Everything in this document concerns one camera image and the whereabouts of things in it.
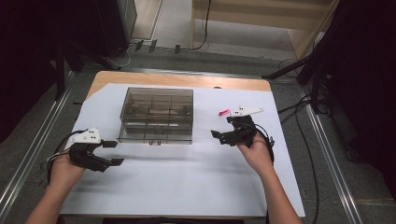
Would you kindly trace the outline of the white table mat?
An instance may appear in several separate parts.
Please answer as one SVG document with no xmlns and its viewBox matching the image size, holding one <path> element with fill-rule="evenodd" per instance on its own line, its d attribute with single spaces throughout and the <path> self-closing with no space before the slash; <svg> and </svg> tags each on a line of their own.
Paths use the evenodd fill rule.
<svg viewBox="0 0 396 224">
<path fill-rule="evenodd" d="M 231 125 L 221 110 L 255 107 L 252 118 L 275 140 L 275 169 L 299 216 L 304 207 L 290 155 L 269 91 L 196 88 L 189 144 L 159 146 L 123 142 L 97 148 L 95 155 L 121 158 L 105 172 L 86 171 L 61 210 L 65 216 L 99 217 L 264 217 L 262 183 L 237 147 L 221 144 L 212 132 Z"/>
</svg>

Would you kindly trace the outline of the person's right hand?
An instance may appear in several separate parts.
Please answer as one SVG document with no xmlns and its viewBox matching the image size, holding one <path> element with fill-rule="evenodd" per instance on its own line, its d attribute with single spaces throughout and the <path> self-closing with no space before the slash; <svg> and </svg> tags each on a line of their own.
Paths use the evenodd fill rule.
<svg viewBox="0 0 396 224">
<path fill-rule="evenodd" d="M 260 177 L 268 176 L 275 171 L 270 159 L 269 149 L 261 135 L 256 134 L 254 136 L 250 147 L 243 144 L 238 144 L 237 147 L 249 166 Z"/>
</svg>

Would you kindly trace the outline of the black stand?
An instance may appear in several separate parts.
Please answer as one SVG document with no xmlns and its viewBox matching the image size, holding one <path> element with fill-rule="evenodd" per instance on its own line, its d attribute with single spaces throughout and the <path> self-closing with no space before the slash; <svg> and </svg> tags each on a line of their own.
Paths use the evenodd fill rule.
<svg viewBox="0 0 396 224">
<path fill-rule="evenodd" d="M 297 60 L 295 63 L 292 63 L 271 75 L 262 76 L 262 79 L 276 79 L 278 77 L 282 77 L 287 73 L 294 71 L 298 68 L 302 68 L 300 73 L 297 76 L 297 82 L 299 85 L 305 85 L 308 83 L 310 79 L 313 79 L 312 89 L 310 92 L 311 99 L 311 107 L 313 108 L 316 114 L 320 113 L 319 110 L 319 86 L 322 78 L 322 65 L 319 61 L 318 56 L 315 53 L 311 53 L 308 56 L 302 58 L 301 60 Z"/>
<path fill-rule="evenodd" d="M 74 71 L 81 71 L 84 67 L 84 64 L 78 56 L 80 53 L 85 54 L 93 61 L 101 64 L 107 70 L 121 70 L 120 66 L 110 64 L 77 42 L 71 40 L 60 40 L 55 50 L 55 72 L 57 85 L 55 96 L 56 101 L 58 101 L 65 93 L 64 62 L 68 62 L 69 66 Z"/>
</svg>

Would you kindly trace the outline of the light wooden shelf unit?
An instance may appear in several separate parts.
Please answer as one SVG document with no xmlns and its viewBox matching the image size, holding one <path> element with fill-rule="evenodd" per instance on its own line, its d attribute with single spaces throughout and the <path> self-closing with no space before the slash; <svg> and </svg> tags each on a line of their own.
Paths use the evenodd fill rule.
<svg viewBox="0 0 396 224">
<path fill-rule="evenodd" d="M 313 49 L 320 32 L 332 22 L 340 0 L 192 0 L 191 41 L 194 21 L 205 19 L 200 9 L 210 7 L 210 21 L 225 21 L 284 28 L 298 59 Z"/>
</svg>

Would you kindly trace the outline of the smoky clear compartment box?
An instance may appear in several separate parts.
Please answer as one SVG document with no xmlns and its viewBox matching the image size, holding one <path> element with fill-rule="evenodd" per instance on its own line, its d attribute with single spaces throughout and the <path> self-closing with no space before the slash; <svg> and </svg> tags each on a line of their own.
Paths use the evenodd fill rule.
<svg viewBox="0 0 396 224">
<path fill-rule="evenodd" d="M 120 142 L 190 145 L 193 90 L 130 87 L 120 121 Z"/>
</svg>

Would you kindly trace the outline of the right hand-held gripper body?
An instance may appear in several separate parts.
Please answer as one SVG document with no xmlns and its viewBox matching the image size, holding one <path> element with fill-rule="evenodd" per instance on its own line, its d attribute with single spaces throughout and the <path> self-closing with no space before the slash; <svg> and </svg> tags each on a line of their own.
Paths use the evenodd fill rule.
<svg viewBox="0 0 396 224">
<path fill-rule="evenodd" d="M 247 147 L 251 147 L 253 137 L 257 133 L 257 128 L 251 115 L 263 111 L 264 109 L 262 107 L 245 107 L 240 105 L 237 109 L 230 112 L 228 122 L 233 125 L 233 129 L 239 137 L 237 143 L 243 143 Z"/>
</svg>

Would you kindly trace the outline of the person's left hand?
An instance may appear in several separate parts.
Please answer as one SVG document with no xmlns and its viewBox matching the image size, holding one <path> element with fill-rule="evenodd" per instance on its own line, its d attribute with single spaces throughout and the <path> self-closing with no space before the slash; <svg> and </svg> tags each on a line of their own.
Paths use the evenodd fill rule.
<svg viewBox="0 0 396 224">
<path fill-rule="evenodd" d="M 51 168 L 49 187 L 67 191 L 82 178 L 85 169 L 71 162 L 69 155 L 57 157 Z"/>
</svg>

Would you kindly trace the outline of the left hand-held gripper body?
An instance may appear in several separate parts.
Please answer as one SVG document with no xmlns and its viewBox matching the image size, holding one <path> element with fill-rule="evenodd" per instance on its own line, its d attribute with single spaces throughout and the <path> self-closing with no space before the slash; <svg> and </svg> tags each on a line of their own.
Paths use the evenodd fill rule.
<svg viewBox="0 0 396 224">
<path fill-rule="evenodd" d="M 75 131 L 72 133 L 70 141 L 72 143 L 69 148 L 71 162 L 76 166 L 95 172 L 106 170 L 106 160 L 93 154 L 104 143 L 97 128 Z"/>
</svg>

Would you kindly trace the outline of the dark cabinet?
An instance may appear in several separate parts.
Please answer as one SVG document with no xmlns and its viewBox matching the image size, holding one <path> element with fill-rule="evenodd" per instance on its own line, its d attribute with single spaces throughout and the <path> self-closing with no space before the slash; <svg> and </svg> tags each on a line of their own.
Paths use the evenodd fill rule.
<svg viewBox="0 0 396 224">
<path fill-rule="evenodd" d="M 137 12 L 134 0 L 94 0 L 98 10 L 105 55 L 118 56 L 129 46 Z"/>
</svg>

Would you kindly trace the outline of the metal floor rail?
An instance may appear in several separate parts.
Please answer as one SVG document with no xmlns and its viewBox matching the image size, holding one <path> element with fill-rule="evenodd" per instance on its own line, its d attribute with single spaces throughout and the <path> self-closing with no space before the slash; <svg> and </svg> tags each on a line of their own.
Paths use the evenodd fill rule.
<svg viewBox="0 0 396 224">
<path fill-rule="evenodd" d="M 332 182 L 335 185 L 340 202 L 344 207 L 349 224 L 363 224 L 361 214 L 355 203 L 354 197 L 352 196 L 351 191 L 347 185 L 344 175 L 340 169 L 337 159 L 333 154 L 332 146 L 323 129 L 321 120 L 319 116 L 314 112 L 311 105 L 307 108 L 307 114 L 310 118 L 311 125 L 316 133 L 318 143 L 322 150 L 327 167 L 332 176 Z"/>
<path fill-rule="evenodd" d="M 5 190 L 0 194 L 0 222 L 2 222 L 7 217 L 10 208 L 18 197 L 18 194 L 21 191 L 26 178 L 33 167 L 36 158 L 41 151 L 41 148 L 44 146 L 54 123 L 64 108 L 64 104 L 69 97 L 70 90 L 77 76 L 78 75 L 72 71 L 66 75 L 66 88 L 64 93 L 58 100 L 52 103 L 49 113 L 45 117 L 37 134 L 35 135 L 34 140 L 25 152 L 18 169 L 8 181 Z"/>
</svg>

